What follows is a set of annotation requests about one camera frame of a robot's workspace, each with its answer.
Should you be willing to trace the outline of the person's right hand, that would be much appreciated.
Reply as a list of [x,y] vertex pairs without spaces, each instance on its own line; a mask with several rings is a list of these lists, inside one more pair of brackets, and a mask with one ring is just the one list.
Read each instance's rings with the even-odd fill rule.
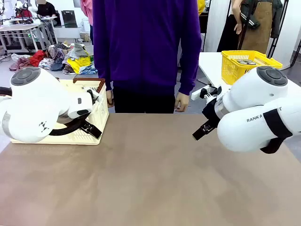
[[112,90],[106,91],[107,105],[109,108],[114,107],[114,98]]

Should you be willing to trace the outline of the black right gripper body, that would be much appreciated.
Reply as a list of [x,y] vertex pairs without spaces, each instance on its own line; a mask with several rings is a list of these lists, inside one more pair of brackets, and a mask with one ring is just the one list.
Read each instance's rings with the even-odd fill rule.
[[208,122],[210,125],[218,125],[220,118],[217,116],[215,112],[215,104],[217,100],[214,97],[212,100],[210,100],[205,108],[202,111],[202,114],[208,119]]

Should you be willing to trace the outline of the person's left hand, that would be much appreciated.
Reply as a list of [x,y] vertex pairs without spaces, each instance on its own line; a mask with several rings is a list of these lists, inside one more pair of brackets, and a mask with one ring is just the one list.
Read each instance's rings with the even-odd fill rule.
[[175,99],[174,111],[179,113],[185,112],[189,105],[189,101],[190,97],[188,95],[178,92]]

